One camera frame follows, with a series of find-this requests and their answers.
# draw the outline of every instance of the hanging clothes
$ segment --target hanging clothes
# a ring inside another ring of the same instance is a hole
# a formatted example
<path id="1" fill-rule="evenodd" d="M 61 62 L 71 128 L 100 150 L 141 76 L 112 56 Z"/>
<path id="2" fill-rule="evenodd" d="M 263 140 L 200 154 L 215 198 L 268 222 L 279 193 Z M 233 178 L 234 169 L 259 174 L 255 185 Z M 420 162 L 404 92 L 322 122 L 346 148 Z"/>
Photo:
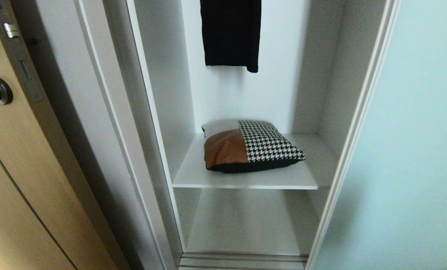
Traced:
<path id="1" fill-rule="evenodd" d="M 200 0 L 207 66 L 246 66 L 258 72 L 261 0 Z"/>

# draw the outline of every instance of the white closet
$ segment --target white closet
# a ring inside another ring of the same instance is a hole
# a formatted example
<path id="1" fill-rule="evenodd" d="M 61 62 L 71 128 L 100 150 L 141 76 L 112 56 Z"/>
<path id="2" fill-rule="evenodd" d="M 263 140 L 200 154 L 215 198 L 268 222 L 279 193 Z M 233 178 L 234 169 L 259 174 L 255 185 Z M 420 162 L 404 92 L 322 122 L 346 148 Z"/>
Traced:
<path id="1" fill-rule="evenodd" d="M 384 0 L 262 0 L 259 71 L 206 66 L 199 0 L 129 0 L 184 253 L 307 256 L 348 161 L 388 26 Z M 306 154 L 287 168 L 207 171 L 201 125 L 273 123 Z"/>

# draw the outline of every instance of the wooden door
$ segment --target wooden door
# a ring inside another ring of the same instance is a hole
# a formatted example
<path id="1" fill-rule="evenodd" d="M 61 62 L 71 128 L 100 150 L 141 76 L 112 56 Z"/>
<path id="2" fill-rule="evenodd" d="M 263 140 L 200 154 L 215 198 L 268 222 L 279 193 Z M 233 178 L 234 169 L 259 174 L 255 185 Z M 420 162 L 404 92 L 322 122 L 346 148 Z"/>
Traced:
<path id="1" fill-rule="evenodd" d="M 48 102 L 8 0 L 0 0 L 0 79 L 13 96 L 0 105 L 0 162 L 35 216 L 76 269 L 129 269 Z M 24 246 L 17 245 L 18 252 L 27 253 Z"/>
<path id="2" fill-rule="evenodd" d="M 0 269 L 74 269 L 0 164 Z"/>

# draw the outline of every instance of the white door frame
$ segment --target white door frame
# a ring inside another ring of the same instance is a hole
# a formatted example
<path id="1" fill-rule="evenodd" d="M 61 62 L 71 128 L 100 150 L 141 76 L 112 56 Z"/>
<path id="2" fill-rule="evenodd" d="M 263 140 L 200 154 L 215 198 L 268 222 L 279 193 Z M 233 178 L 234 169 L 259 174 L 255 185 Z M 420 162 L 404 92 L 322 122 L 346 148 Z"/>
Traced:
<path id="1" fill-rule="evenodd" d="M 110 29 L 102 0 L 75 0 L 81 12 L 81 24 L 86 31 L 87 46 L 90 55 L 94 57 L 96 74 L 100 78 L 103 96 L 112 118 L 115 132 L 120 141 L 123 155 L 127 162 L 130 177 L 140 197 L 144 214 L 153 233 L 154 248 L 159 256 L 161 268 L 175 269 L 169 241 L 164 231 L 162 218 L 158 209 L 158 202 L 153 192 L 152 182 L 146 167 L 143 149 L 138 137 L 135 119 L 132 115 L 128 95 L 122 91 L 124 79 L 117 61 L 117 54 L 111 41 Z M 129 7 L 134 7 L 134 0 L 127 0 Z M 384 15 L 375 41 L 369 68 L 367 69 L 362 91 L 355 109 L 352 124 L 345 141 L 343 154 L 340 156 L 337 171 L 325 205 L 322 220 L 319 224 L 316 237 L 310 252 L 307 270 L 315 266 L 316 258 L 321 249 L 325 234 L 330 224 L 333 211 L 342 189 L 345 175 L 348 171 L 355 146 L 357 144 L 362 126 L 369 109 L 378 77 L 380 75 L 390 38 L 393 34 L 400 0 L 387 0 Z M 131 20 L 136 20 L 134 12 L 129 13 Z M 143 46 L 136 43 L 138 51 Z"/>

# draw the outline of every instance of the brown leather panel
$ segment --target brown leather panel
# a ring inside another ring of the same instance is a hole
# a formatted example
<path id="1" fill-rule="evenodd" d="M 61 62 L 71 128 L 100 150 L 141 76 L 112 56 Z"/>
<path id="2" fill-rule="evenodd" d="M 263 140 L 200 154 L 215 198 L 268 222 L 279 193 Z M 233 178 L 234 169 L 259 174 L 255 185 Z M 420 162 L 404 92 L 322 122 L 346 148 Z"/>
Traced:
<path id="1" fill-rule="evenodd" d="M 244 136 L 232 129 L 211 136 L 205 142 L 205 163 L 210 169 L 217 164 L 248 163 Z"/>

